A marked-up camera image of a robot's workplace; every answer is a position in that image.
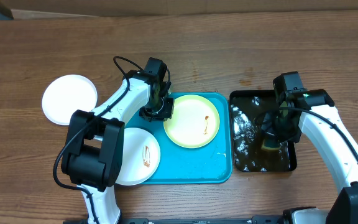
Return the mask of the green yellow sponge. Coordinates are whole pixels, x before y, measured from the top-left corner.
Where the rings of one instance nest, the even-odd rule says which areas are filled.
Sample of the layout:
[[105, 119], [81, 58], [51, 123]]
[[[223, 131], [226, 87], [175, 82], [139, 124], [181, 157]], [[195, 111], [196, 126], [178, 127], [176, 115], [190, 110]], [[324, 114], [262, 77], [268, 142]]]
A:
[[279, 150], [280, 148], [281, 148], [280, 143], [274, 139], [265, 138], [262, 141], [261, 149], [264, 151], [276, 151]]

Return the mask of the yellow-green plate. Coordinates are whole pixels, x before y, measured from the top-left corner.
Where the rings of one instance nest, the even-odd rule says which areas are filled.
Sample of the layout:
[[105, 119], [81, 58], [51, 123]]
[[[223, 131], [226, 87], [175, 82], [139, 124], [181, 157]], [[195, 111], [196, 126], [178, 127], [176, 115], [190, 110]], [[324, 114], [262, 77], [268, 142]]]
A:
[[183, 95], [174, 99], [172, 117], [163, 123], [168, 138], [189, 149], [210, 143], [220, 128], [217, 108], [207, 98]]

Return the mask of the pink-white plate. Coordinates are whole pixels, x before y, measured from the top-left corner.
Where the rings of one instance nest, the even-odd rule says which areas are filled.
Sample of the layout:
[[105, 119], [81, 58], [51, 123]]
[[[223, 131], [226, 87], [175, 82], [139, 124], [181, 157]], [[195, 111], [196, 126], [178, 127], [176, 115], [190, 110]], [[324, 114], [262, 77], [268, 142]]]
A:
[[67, 126], [77, 110], [89, 112], [96, 107], [98, 92], [88, 78], [64, 75], [57, 78], [44, 91], [42, 110], [51, 122]]

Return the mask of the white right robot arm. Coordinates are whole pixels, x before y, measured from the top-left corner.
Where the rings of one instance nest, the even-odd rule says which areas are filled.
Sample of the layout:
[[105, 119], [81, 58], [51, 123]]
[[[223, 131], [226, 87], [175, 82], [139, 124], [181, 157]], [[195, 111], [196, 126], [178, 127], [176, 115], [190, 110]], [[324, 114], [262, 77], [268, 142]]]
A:
[[298, 72], [273, 80], [278, 108], [257, 115], [262, 149], [278, 149], [281, 142], [298, 142], [305, 135], [328, 168], [337, 199], [330, 211], [315, 207], [283, 211], [280, 223], [358, 223], [358, 144], [341, 121], [334, 101], [324, 89], [307, 90]]

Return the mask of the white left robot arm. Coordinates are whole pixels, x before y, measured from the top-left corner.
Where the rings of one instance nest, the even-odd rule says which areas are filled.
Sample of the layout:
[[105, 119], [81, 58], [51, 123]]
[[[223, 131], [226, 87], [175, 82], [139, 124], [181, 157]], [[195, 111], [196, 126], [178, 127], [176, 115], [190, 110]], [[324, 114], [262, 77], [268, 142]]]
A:
[[170, 119], [171, 84], [167, 65], [150, 57], [144, 68], [124, 72], [121, 87], [102, 105], [72, 114], [53, 179], [64, 189], [82, 193], [86, 223], [121, 222], [114, 184], [122, 167], [125, 125], [136, 113], [149, 122]]

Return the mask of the black water tray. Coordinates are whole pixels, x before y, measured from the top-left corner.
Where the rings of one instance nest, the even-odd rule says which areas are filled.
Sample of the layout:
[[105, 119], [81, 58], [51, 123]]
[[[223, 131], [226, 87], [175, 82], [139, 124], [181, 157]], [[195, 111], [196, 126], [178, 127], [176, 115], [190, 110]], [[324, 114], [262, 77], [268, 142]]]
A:
[[243, 172], [291, 172], [297, 168], [295, 144], [263, 149], [264, 138], [254, 118], [277, 108], [273, 90], [237, 90], [229, 96], [229, 117], [234, 163]]

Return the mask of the white plate with ketchup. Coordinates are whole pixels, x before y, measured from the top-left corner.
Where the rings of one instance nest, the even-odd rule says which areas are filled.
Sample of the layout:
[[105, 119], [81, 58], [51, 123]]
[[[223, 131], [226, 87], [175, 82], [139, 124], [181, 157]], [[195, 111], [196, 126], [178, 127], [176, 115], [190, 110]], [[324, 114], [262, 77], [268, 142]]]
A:
[[140, 128], [124, 130], [122, 166], [116, 183], [131, 186], [145, 182], [160, 164], [160, 146], [156, 138]]

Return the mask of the cardboard board at back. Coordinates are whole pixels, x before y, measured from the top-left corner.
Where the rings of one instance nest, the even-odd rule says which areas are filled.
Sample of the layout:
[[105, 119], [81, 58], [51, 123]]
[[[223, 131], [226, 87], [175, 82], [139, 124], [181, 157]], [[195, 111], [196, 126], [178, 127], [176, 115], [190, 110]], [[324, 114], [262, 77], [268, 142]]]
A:
[[89, 16], [358, 10], [358, 0], [2, 0], [10, 9]]

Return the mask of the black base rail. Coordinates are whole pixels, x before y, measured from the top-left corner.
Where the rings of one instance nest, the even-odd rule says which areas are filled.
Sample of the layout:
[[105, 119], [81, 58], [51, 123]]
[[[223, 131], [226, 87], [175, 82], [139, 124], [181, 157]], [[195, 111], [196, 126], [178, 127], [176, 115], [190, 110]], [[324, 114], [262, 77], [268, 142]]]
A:
[[214, 219], [161, 219], [120, 218], [118, 224], [285, 224], [281, 215], [257, 215], [252, 218], [214, 218]]

